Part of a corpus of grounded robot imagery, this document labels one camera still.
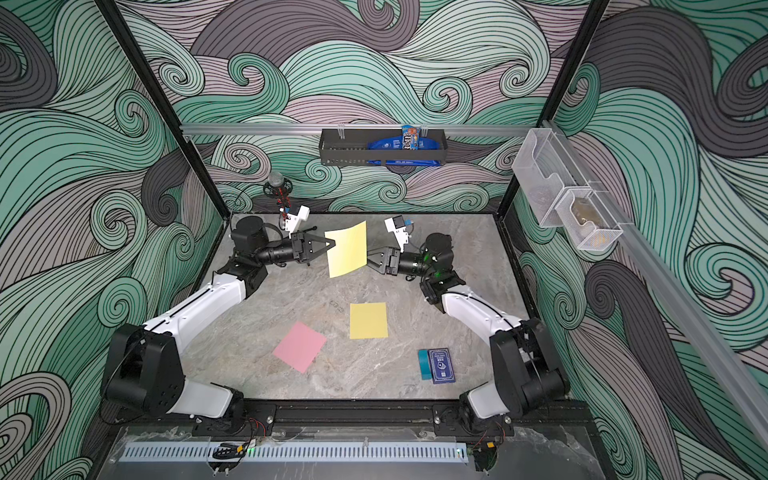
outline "white mounting bracket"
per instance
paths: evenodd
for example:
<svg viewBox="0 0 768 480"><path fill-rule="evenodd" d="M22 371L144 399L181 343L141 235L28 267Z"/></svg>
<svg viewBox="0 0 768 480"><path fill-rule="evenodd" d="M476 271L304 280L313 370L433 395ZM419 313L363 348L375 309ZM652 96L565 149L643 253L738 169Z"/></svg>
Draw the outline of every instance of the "white mounting bracket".
<svg viewBox="0 0 768 480"><path fill-rule="evenodd" d="M402 215L384 220L386 231L395 234L397 244L400 245L400 253L406 251L406 244L409 243L409 235L408 232L406 232L406 227L412 223L411 220L403 220Z"/></svg>
<svg viewBox="0 0 768 480"><path fill-rule="evenodd" d="M308 218L310 218L310 208L302 205L299 207L297 215L288 214L283 230L288 232L289 235L295 233L299 229L299 225Z"/></svg>

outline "snack bag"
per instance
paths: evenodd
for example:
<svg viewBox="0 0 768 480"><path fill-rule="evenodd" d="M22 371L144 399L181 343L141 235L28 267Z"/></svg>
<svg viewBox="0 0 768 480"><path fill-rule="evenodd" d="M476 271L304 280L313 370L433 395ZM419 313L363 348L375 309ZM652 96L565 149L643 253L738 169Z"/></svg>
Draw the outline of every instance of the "snack bag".
<svg viewBox="0 0 768 480"><path fill-rule="evenodd" d="M402 126L402 149L419 149L419 129L417 127L412 127L411 125Z"/></svg>

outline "marble surface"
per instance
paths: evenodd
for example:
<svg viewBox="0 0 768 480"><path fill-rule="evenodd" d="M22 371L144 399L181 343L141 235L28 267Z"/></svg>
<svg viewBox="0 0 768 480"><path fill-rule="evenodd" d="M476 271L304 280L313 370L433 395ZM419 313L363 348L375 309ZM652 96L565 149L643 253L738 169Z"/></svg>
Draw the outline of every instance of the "marble surface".
<svg viewBox="0 0 768 480"><path fill-rule="evenodd" d="M242 216L235 216L233 224ZM261 215L276 223L276 215ZM378 214L310 215L303 228L316 233L367 220L368 248L397 245ZM453 237L454 268L487 301L526 316L509 260L491 215L406 215L414 220L418 246L432 232ZM233 249L229 234L211 270L223 266ZM263 399L440 399L491 381L488 347L467 326L427 304L418 280L383 276L367 266L334 279L322 256L310 266L269 266L269 276L248 300L229 309L182 355L192 379L232 386L246 397ZM350 303L386 302L389 338L349 339ZM327 337L315 362L302 374L272 355L296 322ZM448 347L456 383L421 380L417 351Z"/></svg>

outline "aluminum rail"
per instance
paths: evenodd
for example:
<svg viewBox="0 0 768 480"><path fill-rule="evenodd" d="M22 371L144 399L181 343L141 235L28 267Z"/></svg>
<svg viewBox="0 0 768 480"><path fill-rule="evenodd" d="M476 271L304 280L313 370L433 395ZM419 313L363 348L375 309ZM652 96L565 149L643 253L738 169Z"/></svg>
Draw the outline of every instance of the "aluminum rail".
<svg viewBox="0 0 768 480"><path fill-rule="evenodd" d="M643 278L653 287L664 309L671 318L675 319L677 327L690 340L690 344L694 346L701 360L730 397L733 405L752 429L752 433L768 451L766 391L728 346L723 336L715 330L701 308L690 297L645 236L626 218L613 194L607 191L579 157L563 131L550 121L545 121L544 124L560 137L571 161L587 178L587 185L594 190L594 195L600 203L596 205L598 210L602 214L610 214L623 230L618 242L632 258Z"/></svg>
<svg viewBox="0 0 768 480"><path fill-rule="evenodd" d="M446 135L465 137L524 137L533 125L417 124L421 129L442 129ZM279 124L204 123L181 124L186 136L194 135L320 135L324 128L401 128L402 124Z"/></svg>

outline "red wire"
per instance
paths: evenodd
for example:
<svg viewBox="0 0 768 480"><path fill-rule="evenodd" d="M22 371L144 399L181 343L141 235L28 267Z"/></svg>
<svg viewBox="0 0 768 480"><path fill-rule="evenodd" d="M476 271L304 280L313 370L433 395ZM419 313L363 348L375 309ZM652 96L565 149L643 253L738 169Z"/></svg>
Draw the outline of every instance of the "red wire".
<svg viewBox="0 0 768 480"><path fill-rule="evenodd" d="M483 434L482 434L482 437L480 437L480 439L478 440L478 442L477 442L477 443L475 443L475 444L472 446L472 448L474 448L474 447L476 447L476 446L480 445L480 442L482 442L482 440L485 438L485 434L486 434L486 433L488 433L488 430L485 430L485 433L483 433Z"/></svg>
<svg viewBox="0 0 768 480"><path fill-rule="evenodd" d="M249 417L248 420L250 422L256 422L256 428L257 428L256 433L259 433L258 428L259 428L259 425L261 425L261 428L264 430L264 436L266 437L266 427L264 426L264 424L262 422L259 422L258 420L254 419L254 418L251 418L251 417Z"/></svg>
<svg viewBox="0 0 768 480"><path fill-rule="evenodd" d="M498 429L502 431L502 435L504 435L504 440L507 439L507 432L504 431L504 428L502 427L502 424L499 422L494 422L496 425L498 425Z"/></svg>

